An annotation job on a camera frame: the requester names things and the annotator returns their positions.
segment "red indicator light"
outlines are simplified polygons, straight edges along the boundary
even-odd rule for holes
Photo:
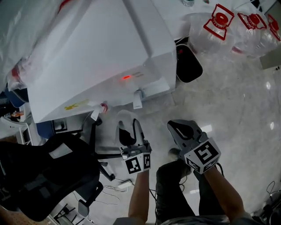
[[[130,77],[131,77],[131,75],[124,76],[124,77],[123,77],[123,80],[129,79]]]

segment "black pants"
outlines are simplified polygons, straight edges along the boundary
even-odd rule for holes
[[[161,166],[157,171],[157,224],[178,217],[195,216],[180,189],[183,171],[188,167],[183,160]],[[214,192],[204,175],[194,171],[199,181],[200,215],[224,215]]]

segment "forearm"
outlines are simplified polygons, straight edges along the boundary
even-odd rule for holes
[[[243,201],[234,187],[215,167],[209,169],[204,175],[230,221],[241,216],[245,212]]]
[[[140,218],[144,223],[148,219],[149,207],[149,171],[139,173],[133,189],[129,206],[129,217]]]

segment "white floor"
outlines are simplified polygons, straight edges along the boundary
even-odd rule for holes
[[[167,152],[175,147],[167,122],[195,120],[216,141],[222,152],[220,163],[225,177],[242,196],[245,209],[252,213],[268,198],[266,188],[270,182],[277,183],[275,188],[280,186],[281,73],[273,74],[273,69],[262,71],[259,61],[232,63],[205,57],[200,61],[205,71],[200,78],[191,83],[178,82],[171,94],[144,102],[142,109],[134,111],[153,150],[150,188],[155,189],[156,171],[168,162]],[[115,116],[121,109],[133,111],[132,105],[126,105],[102,115],[103,124],[96,135],[97,151],[115,147]],[[87,139],[89,130],[84,134]],[[118,179],[135,181],[135,176],[127,175],[120,159],[108,162],[107,170]],[[120,183],[118,180],[109,182],[102,175],[101,182],[115,187]],[[194,175],[190,175],[184,185],[184,195],[198,214],[200,196]],[[97,225],[110,225],[116,218],[127,216],[132,191],[133,187],[129,187],[128,193],[105,189],[104,192],[118,196],[120,203],[115,197],[101,193],[97,201],[118,205],[94,202],[88,218]],[[78,207],[73,194],[63,202]],[[151,197],[148,221],[153,224],[154,210],[155,202]]]

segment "black chair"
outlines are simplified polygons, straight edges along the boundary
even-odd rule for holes
[[[122,157],[95,152],[95,129],[100,123],[92,125],[89,145],[80,134],[69,133],[56,134],[43,146],[0,142],[0,205],[42,221],[64,197],[77,191],[86,200],[79,201],[78,211],[86,217],[103,189],[100,172],[110,181],[115,179],[103,168],[107,163],[98,160]],[[63,143],[72,152],[53,159],[49,153]]]

